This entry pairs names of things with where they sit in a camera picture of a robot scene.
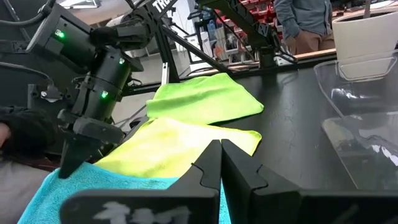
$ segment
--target clear plastic container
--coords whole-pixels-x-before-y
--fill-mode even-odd
[[[339,115],[322,127],[359,189],[398,189],[397,58],[384,52],[314,67]]]

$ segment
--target black tabletop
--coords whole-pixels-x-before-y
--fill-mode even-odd
[[[254,157],[305,189],[355,188],[321,128],[336,114],[312,68],[236,81],[264,105],[264,111],[221,126],[261,133]]]

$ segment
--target yellow-green cloth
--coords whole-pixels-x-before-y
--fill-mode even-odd
[[[214,139],[229,139],[252,156],[261,135],[159,118],[95,165],[131,177],[181,177]]]
[[[263,111],[243,86],[226,73],[162,85],[147,101],[149,118],[173,118],[190,124],[211,124]]]

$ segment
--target blue towel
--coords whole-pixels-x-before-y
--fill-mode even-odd
[[[115,174],[84,163],[69,178],[59,179],[59,169],[49,174],[22,214],[18,224],[58,224],[61,204],[71,195],[87,189],[157,189],[170,187],[178,178],[136,178]],[[228,207],[221,190],[220,224],[230,224]]]

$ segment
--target microfiber towel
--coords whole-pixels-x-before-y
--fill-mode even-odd
[[[162,85],[146,104],[149,118],[173,118],[190,124],[242,118],[264,109],[227,73]]]
[[[143,124],[131,139],[95,165],[131,177],[181,177],[215,139],[229,139],[252,156],[261,135],[159,118]]]
[[[59,179],[59,169],[49,174],[22,214],[18,224],[59,224],[61,204],[87,189],[157,189],[170,187],[178,178],[136,178],[82,164],[69,178]],[[230,224],[223,188],[220,192],[220,224]]]

